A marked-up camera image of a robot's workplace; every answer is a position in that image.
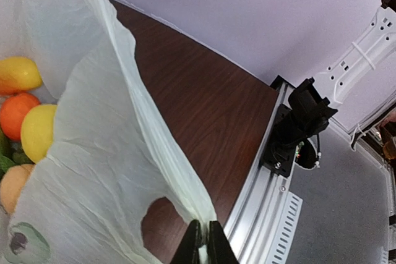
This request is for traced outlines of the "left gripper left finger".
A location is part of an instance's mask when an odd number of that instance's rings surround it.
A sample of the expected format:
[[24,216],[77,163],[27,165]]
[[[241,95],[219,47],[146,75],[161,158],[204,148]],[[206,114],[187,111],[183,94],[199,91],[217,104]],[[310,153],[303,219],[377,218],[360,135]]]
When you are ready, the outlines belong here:
[[198,220],[189,223],[186,232],[173,256],[173,264],[200,263],[199,248],[202,243],[202,230]]

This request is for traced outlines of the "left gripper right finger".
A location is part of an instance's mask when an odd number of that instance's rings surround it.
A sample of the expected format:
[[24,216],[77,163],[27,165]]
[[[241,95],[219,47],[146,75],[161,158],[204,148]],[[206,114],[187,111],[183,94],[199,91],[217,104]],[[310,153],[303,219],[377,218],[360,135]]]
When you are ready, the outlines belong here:
[[209,224],[208,255],[210,263],[238,264],[238,260],[218,221],[211,221]]

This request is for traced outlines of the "pale green plastic bag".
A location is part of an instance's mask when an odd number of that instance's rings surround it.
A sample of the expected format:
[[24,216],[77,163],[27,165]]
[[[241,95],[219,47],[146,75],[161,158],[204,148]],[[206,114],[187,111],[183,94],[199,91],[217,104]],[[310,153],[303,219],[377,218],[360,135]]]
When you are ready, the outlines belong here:
[[141,222],[166,197],[198,220],[209,263],[211,198],[147,91],[136,41],[108,0],[1,0],[1,56],[34,60],[56,98],[54,141],[1,218],[2,263],[157,263]]

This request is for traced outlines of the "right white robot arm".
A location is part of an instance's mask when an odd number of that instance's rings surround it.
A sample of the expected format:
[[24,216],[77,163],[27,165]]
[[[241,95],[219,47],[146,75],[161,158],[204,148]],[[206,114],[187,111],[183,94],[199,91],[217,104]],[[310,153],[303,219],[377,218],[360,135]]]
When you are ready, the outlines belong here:
[[351,89],[395,51],[395,0],[381,0],[362,35],[324,72],[317,73],[313,86],[325,99],[333,116]]

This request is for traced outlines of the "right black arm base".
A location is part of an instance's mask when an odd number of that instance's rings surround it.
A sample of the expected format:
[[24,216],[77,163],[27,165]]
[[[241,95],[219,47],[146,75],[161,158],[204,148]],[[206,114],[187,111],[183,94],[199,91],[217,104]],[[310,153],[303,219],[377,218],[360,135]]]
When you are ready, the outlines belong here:
[[288,106],[280,104],[259,166],[272,173],[289,177],[293,164],[304,169],[319,167],[321,143],[319,134],[329,125],[337,110],[320,96],[314,79],[305,79],[288,97]]

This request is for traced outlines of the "peach in bag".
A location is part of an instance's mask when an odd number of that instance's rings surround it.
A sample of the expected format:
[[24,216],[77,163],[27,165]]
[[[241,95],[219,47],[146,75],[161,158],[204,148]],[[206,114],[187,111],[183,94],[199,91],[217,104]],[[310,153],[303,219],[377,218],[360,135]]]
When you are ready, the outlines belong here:
[[13,214],[20,193],[35,165],[21,164],[7,170],[1,180],[1,204],[8,215]]

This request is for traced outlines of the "yellow lemon in bag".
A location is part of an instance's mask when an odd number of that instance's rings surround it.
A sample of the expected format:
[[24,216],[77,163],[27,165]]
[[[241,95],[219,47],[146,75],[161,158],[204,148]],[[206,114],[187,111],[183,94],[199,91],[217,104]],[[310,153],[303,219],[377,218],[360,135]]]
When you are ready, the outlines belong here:
[[21,144],[24,153],[34,163],[42,160],[53,143],[56,104],[40,104],[24,117],[21,126]]

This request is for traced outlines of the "green leafy item in bag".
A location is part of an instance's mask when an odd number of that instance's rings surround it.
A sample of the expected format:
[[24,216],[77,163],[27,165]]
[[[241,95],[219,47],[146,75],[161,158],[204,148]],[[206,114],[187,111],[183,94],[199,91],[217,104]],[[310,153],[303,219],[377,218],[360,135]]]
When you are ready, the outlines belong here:
[[10,140],[1,130],[1,178],[13,166],[33,164],[25,154],[20,142]]

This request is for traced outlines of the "orange fruit in bag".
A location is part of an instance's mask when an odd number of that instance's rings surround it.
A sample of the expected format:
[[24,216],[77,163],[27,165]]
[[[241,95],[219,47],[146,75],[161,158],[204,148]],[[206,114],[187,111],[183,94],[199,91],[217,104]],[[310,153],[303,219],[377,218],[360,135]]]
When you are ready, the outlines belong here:
[[6,99],[1,106],[1,129],[12,141],[20,141],[24,117],[40,100],[30,93],[19,93]]

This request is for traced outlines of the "yellow mango in bag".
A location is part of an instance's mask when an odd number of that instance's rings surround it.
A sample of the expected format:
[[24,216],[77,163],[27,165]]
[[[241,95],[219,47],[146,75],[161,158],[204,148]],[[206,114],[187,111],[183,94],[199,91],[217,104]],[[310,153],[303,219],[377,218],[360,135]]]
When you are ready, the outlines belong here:
[[1,95],[12,95],[36,89],[43,84],[34,61],[26,57],[1,60]]

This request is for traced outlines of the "aluminium front rail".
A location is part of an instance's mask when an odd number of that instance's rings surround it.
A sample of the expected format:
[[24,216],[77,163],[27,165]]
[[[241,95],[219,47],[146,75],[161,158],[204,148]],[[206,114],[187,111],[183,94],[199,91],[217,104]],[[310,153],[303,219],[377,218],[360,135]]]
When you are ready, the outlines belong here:
[[239,197],[224,226],[240,263],[286,263],[298,224],[302,199],[289,191],[291,177],[261,166],[270,138],[270,120]]

